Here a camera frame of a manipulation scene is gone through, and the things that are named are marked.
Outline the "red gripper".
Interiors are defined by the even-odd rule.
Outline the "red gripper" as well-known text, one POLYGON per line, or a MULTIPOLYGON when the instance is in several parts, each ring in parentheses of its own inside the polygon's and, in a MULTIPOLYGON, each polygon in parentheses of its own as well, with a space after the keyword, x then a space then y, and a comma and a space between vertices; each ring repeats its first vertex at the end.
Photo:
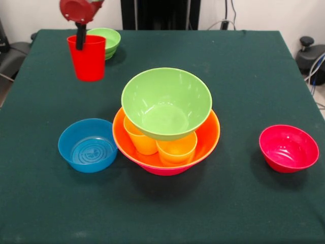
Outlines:
POLYGON ((60 0, 61 14, 67 21, 75 22, 77 27, 76 49, 83 50, 86 40, 86 24, 93 21, 94 16, 102 7, 103 1, 60 0))

